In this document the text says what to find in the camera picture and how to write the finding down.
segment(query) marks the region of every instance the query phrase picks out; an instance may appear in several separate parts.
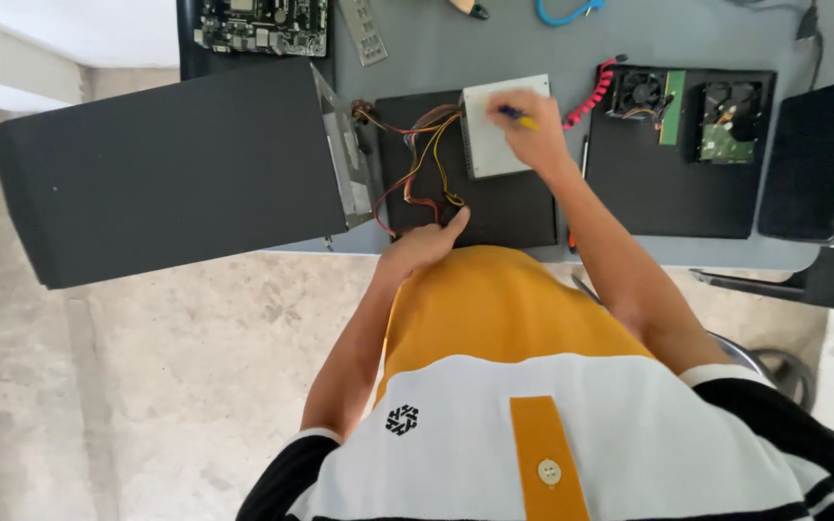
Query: shirt logo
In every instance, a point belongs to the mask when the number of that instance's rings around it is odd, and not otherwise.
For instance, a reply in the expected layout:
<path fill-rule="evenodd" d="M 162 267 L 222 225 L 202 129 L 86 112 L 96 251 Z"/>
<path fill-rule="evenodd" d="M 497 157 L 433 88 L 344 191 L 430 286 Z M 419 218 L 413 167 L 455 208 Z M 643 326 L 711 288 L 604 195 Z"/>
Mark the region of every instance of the shirt logo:
<path fill-rule="evenodd" d="M 385 424 L 385 428 L 401 436 L 412 428 L 417 428 L 417 412 L 419 411 L 416 407 L 401 405 L 388 412 L 388 423 Z"/>

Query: shirt button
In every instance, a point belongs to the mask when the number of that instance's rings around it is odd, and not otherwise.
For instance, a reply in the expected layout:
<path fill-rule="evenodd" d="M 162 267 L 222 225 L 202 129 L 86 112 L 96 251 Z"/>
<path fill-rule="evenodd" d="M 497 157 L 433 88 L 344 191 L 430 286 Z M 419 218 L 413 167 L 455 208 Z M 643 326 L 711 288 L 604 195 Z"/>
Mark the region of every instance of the shirt button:
<path fill-rule="evenodd" d="M 550 459 L 543 460 L 539 462 L 539 479 L 552 487 L 562 479 L 562 469 Z"/>

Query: desk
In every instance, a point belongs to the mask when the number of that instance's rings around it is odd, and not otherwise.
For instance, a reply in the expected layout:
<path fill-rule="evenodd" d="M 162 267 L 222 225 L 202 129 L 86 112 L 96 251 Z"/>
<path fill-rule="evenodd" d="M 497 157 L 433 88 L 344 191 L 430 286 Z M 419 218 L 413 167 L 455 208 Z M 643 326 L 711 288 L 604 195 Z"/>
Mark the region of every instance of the desk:
<path fill-rule="evenodd" d="M 553 17 L 563 16 L 577 2 L 545 1 Z M 794 35 L 800 17 L 788 10 L 754 13 L 724 0 L 607 0 L 603 10 L 551 28 L 539 21 L 533 0 L 486 0 L 484 5 L 491 12 L 487 21 L 466 17 L 445 0 L 373 0 L 388 58 L 368 67 L 360 65 L 346 26 L 337 17 L 337 92 L 347 100 L 374 101 L 548 72 L 552 94 L 564 113 L 593 89 L 596 65 L 620 53 L 629 54 L 633 64 L 777 70 L 778 101 L 802 92 L 810 78 L 813 55 L 806 48 L 798 50 Z M 826 36 L 821 86 L 834 83 L 834 2 L 824 1 L 820 7 Z M 585 119 L 565 133 L 576 160 L 589 124 Z M 375 144 L 375 136 L 370 139 Z M 769 158 L 770 139 L 765 164 Z M 371 160 L 376 186 L 381 186 L 375 155 Z M 565 229 L 563 216 L 560 219 Z M 796 272 L 809 266 L 818 251 L 813 245 L 755 232 L 747 240 L 637 240 L 664 266 Z M 387 246 L 388 235 L 374 221 L 334 235 L 332 242 L 334 252 L 347 254 L 379 254 Z M 321 239 L 272 250 L 326 252 Z M 543 262 L 580 262 L 563 246 L 527 252 Z"/>

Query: tile floor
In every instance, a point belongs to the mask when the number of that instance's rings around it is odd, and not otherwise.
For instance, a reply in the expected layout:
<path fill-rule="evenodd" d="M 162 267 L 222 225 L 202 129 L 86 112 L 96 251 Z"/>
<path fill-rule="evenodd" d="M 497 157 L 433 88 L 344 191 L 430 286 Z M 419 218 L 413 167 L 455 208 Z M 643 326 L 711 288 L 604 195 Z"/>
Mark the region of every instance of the tile floor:
<path fill-rule="evenodd" d="M 178 73 L 90 78 L 101 98 Z M 249 253 L 48 292 L 0 194 L 0 519 L 233 518 L 374 266 Z M 826 311 L 670 274 L 712 331 L 817 361 Z"/>

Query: hand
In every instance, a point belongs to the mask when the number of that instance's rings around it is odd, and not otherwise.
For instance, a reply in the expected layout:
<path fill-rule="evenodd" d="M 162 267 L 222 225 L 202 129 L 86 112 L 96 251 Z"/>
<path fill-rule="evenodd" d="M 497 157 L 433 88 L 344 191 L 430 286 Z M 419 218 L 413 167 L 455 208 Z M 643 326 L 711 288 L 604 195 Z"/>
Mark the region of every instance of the hand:
<path fill-rule="evenodd" d="M 469 223 L 471 213 L 462 207 L 445 228 L 427 224 L 401 237 L 378 259 L 375 279 L 400 285 L 414 270 L 441 261 Z"/>
<path fill-rule="evenodd" d="M 499 113 L 498 108 L 504 105 L 522 110 L 539 128 L 521 126 Z M 517 159 L 527 163 L 547 181 L 562 167 L 574 164 L 565 145 L 559 104 L 554 97 L 541 96 L 531 90 L 494 93 L 487 102 L 487 117 L 504 129 L 507 143 Z"/>

